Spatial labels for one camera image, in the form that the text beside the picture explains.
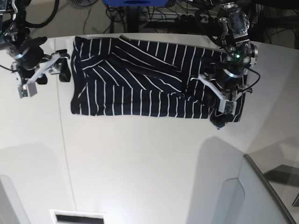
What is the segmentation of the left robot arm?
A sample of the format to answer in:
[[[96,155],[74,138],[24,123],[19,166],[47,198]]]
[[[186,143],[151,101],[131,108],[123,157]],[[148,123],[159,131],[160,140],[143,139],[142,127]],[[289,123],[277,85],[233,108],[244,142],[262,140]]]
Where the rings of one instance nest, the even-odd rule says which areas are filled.
[[[224,50],[226,57],[221,62],[213,62],[216,69],[221,70],[214,81],[225,91],[246,93],[260,80],[250,85],[241,84],[242,78],[257,63],[257,46],[249,38],[250,21],[236,0],[203,0],[201,8],[195,13],[195,20],[206,36]],[[208,21],[218,23],[222,33],[214,37],[201,22],[202,14],[206,13]]]

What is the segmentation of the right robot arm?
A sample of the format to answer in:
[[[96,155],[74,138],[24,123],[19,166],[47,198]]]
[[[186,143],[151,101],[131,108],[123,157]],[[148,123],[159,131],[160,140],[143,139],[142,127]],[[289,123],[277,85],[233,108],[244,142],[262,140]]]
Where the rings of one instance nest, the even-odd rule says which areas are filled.
[[[70,55],[66,49],[58,50],[51,55],[44,53],[41,45],[46,43],[47,37],[30,37],[31,28],[43,28],[55,17],[59,7],[59,1],[54,2],[54,8],[49,18],[39,24],[26,21],[26,7],[31,3],[29,0],[2,0],[0,2],[0,49],[6,50],[14,59],[11,68],[2,68],[15,73],[21,84],[28,83],[33,77],[40,64],[47,63],[54,56],[58,59],[52,65],[34,79],[34,83],[47,84],[46,72],[52,70],[59,75],[61,82],[69,82],[71,72],[67,64]]]

